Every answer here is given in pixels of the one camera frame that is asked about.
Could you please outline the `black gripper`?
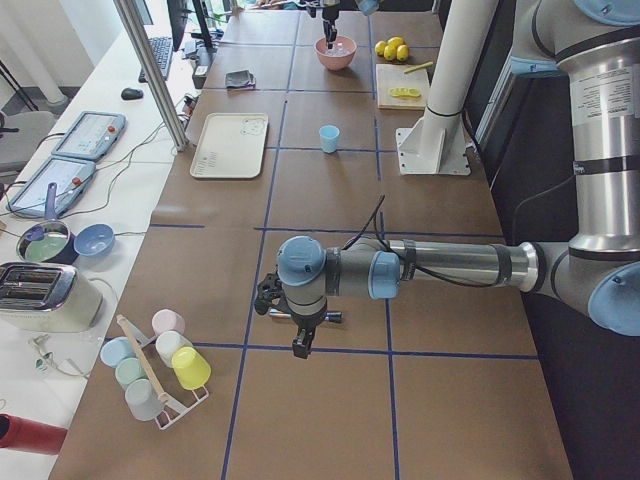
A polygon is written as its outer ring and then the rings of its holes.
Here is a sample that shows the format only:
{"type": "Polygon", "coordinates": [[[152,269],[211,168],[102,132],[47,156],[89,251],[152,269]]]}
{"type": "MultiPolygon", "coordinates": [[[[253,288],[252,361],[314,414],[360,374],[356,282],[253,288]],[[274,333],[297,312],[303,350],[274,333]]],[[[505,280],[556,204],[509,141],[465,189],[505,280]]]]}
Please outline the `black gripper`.
{"type": "Polygon", "coordinates": [[[319,6],[322,11],[325,45],[326,48],[332,48],[337,36],[335,20],[339,17],[340,0],[320,0],[319,6]]]}
{"type": "Polygon", "coordinates": [[[308,358],[311,354],[315,327],[325,321],[327,300],[320,299],[311,304],[288,303],[293,321],[299,327],[292,340],[292,351],[296,358],[308,358]]]}

